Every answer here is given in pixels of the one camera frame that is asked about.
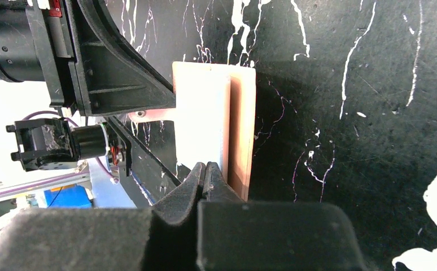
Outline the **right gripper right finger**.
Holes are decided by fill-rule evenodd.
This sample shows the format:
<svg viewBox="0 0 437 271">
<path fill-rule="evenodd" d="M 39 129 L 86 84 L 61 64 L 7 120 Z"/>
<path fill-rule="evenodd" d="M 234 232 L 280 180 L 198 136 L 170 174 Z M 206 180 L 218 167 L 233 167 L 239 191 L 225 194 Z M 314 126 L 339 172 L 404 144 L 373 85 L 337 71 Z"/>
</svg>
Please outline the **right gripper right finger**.
<svg viewBox="0 0 437 271">
<path fill-rule="evenodd" d="M 354 228 L 327 203 L 244 202 L 218 165 L 197 205 L 200 270 L 365 270 Z"/>
</svg>

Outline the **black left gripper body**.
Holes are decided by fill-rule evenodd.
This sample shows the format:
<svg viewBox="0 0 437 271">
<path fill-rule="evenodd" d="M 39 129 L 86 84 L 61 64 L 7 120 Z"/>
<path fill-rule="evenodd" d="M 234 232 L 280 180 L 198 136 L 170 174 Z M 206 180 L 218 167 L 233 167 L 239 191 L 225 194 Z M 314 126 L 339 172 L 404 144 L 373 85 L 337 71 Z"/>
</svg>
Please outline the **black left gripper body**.
<svg viewBox="0 0 437 271">
<path fill-rule="evenodd" d="M 60 116 L 78 110 L 72 1 L 0 1 L 0 80 L 45 82 Z"/>
</svg>

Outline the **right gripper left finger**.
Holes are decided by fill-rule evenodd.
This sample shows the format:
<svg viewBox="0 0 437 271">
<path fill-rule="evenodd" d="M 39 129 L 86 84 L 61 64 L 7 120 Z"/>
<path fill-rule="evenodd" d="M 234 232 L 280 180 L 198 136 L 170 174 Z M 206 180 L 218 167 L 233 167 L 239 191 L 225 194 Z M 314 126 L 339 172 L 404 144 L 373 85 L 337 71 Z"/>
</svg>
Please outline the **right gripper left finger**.
<svg viewBox="0 0 437 271">
<path fill-rule="evenodd" d="M 0 235 L 0 270 L 195 270 L 205 171 L 152 207 L 21 211 Z"/>
</svg>

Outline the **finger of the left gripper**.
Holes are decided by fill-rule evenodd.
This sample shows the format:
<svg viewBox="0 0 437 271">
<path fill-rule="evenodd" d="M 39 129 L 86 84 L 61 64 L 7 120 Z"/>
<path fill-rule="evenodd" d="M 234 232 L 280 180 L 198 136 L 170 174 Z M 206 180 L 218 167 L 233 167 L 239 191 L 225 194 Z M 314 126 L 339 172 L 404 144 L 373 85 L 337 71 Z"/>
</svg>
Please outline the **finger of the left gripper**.
<svg viewBox="0 0 437 271">
<path fill-rule="evenodd" d="M 111 116 L 176 105 L 172 85 L 120 34 L 104 1 L 69 1 L 75 53 L 71 76 L 85 116 Z"/>
</svg>

